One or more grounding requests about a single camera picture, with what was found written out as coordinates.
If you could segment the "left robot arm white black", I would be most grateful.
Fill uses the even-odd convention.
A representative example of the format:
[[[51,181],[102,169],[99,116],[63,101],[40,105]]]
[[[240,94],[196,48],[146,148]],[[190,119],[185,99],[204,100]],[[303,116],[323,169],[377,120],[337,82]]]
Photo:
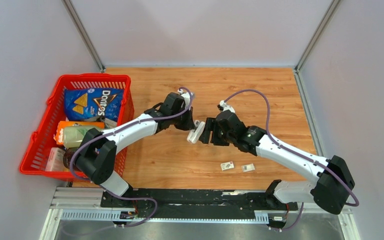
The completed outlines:
[[[186,87],[169,93],[164,102],[146,110],[139,117],[115,128],[99,131],[88,130],[78,150],[73,154],[69,169],[79,169],[95,185],[113,195],[120,207],[133,201],[130,185],[116,172],[117,154],[129,145],[153,136],[170,126],[188,131],[187,141],[195,144],[203,133],[204,122],[193,119],[194,93]]]

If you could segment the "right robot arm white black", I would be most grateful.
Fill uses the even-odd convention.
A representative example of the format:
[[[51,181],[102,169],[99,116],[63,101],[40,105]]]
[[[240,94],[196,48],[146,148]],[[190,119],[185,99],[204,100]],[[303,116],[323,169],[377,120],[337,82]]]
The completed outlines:
[[[233,145],[241,152],[270,159],[304,177],[304,181],[273,181],[265,195],[269,208],[276,210],[290,202],[315,203],[338,215],[350,205],[348,198],[355,181],[343,158],[326,158],[300,150],[261,127],[246,126],[230,110],[208,117],[199,127],[202,132],[198,140],[203,144]]]

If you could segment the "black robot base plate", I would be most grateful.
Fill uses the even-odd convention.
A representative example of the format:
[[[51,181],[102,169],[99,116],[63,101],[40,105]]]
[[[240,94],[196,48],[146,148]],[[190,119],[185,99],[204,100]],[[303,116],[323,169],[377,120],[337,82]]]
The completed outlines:
[[[157,201],[154,218],[165,219],[229,219],[250,220],[255,211],[298,210],[297,203],[281,203],[264,191],[234,191],[212,189],[159,189],[130,188],[124,199],[117,199],[104,192],[101,198],[103,208],[132,208],[141,218],[152,213]]]

